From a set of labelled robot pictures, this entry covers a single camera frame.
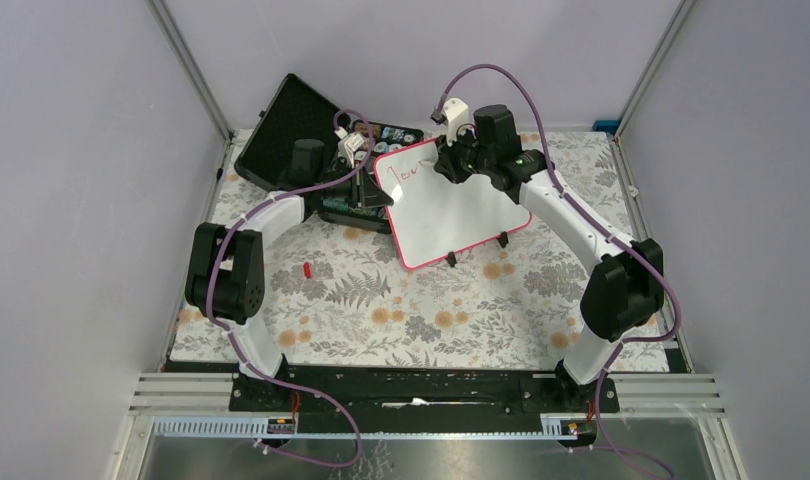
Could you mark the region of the pink framed whiteboard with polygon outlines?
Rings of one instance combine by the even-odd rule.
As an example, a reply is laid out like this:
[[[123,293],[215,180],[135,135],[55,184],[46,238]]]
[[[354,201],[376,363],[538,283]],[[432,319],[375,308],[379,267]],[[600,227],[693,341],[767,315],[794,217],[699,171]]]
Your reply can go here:
[[[453,184],[434,171],[433,139],[388,152],[373,164],[402,265],[413,271],[527,227],[532,214],[488,178]]]

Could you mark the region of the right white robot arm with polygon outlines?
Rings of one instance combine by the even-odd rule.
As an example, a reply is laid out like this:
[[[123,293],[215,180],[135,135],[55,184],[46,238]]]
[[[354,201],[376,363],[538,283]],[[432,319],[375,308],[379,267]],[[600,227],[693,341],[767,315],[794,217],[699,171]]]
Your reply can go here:
[[[590,385],[627,333],[663,307],[662,248],[652,239],[634,240],[590,210],[558,174],[547,149],[524,149],[506,106],[471,112],[453,98],[431,118],[447,129],[437,142],[437,173],[455,184],[472,175],[488,177],[496,190],[544,222],[588,273],[580,303],[584,327],[556,372]]]

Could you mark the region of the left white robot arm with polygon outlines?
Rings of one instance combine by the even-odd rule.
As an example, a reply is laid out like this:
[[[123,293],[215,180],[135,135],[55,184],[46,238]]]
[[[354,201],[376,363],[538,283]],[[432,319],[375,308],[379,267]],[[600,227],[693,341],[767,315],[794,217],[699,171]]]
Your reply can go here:
[[[265,249],[316,213],[326,191],[357,177],[372,149],[371,139],[347,133],[338,142],[338,155],[346,163],[343,176],[270,193],[229,227],[205,222],[196,228],[184,296],[222,330],[242,374],[281,388],[296,387],[279,373],[285,360],[266,325],[252,321],[265,299]]]

